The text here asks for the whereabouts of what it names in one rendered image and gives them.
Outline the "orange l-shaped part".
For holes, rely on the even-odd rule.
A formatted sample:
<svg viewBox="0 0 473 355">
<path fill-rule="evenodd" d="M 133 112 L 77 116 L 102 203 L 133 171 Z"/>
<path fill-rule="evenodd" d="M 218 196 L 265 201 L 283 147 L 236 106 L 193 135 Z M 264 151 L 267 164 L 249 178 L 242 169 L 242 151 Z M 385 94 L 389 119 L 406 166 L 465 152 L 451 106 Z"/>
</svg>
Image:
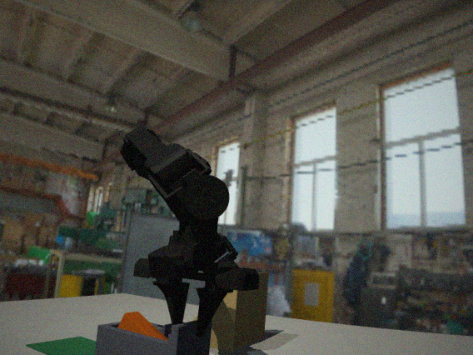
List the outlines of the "orange l-shaped part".
<svg viewBox="0 0 473 355">
<path fill-rule="evenodd" d="M 167 338 L 139 312 L 126 312 L 117 328 L 167 341 Z"/>
</svg>

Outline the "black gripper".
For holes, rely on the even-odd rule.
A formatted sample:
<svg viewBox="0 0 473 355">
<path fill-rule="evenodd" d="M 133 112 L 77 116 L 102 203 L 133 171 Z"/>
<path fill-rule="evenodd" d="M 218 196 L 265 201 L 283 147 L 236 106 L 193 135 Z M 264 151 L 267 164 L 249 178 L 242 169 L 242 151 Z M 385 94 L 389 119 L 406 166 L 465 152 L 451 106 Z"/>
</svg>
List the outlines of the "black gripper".
<svg viewBox="0 0 473 355">
<path fill-rule="evenodd" d="M 204 273 L 198 271 L 187 272 L 184 277 L 177 280 L 159 277 L 152 281 L 163 292 L 167 300 L 168 311 L 172 325 L 181 324 L 185 314 L 185 306 L 190 283 L 182 282 L 183 278 L 206 281 L 206 286 L 197 288 L 200 298 L 197 316 L 197 336 L 202 337 L 207 330 L 218 306 L 228 293 L 233 290 L 247 291 L 259 289 L 259 275 L 256 269 L 241 267 L 219 267 L 214 262 L 216 243 L 221 242 L 217 235 L 217 227 L 193 224 L 179 224 L 179 231 L 173 235 L 179 237 L 180 243 L 189 243 L 190 238 L 200 242 L 204 265 Z M 213 270 L 216 269 L 216 270 Z M 148 258 L 139 258 L 135 264 L 133 276 L 149 278 L 150 267 Z"/>
</svg>

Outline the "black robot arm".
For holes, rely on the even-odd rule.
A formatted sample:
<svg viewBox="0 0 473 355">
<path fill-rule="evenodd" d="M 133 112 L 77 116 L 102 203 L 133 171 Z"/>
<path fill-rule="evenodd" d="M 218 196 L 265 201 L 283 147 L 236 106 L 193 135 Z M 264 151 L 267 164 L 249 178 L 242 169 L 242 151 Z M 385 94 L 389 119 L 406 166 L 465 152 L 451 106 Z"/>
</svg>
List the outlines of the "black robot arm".
<svg viewBox="0 0 473 355">
<path fill-rule="evenodd" d="M 126 134 L 123 141 L 120 153 L 129 168 L 151 182 L 179 224 L 217 228 L 230 196 L 226 184 L 209 175 L 212 170 L 208 161 L 177 143 L 166 145 L 145 125 Z M 238 251 L 226 236 L 217 235 L 221 236 L 221 242 L 216 242 L 214 262 L 228 250 L 217 261 L 218 268 L 238 268 L 233 261 Z M 167 246 L 148 254 L 151 278 L 177 280 L 191 270 L 203 271 L 204 258 L 198 239 L 190 238 L 188 243 L 178 239 L 177 235 L 171 235 Z"/>
</svg>

